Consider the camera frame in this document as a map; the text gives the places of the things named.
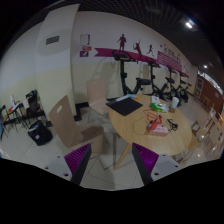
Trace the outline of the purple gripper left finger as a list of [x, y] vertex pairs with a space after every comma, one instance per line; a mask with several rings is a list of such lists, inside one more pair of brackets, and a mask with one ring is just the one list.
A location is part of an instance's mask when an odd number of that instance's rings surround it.
[[91, 145], [86, 144], [64, 157], [71, 173], [71, 182], [79, 185], [85, 173], [88, 161], [92, 153]]

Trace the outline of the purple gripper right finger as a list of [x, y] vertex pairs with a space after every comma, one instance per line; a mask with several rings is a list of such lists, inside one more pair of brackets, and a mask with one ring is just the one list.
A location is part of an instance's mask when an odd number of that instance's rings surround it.
[[143, 184], [148, 185], [152, 183], [151, 173], [159, 155], [137, 143], [132, 144], [132, 155], [138, 167]]

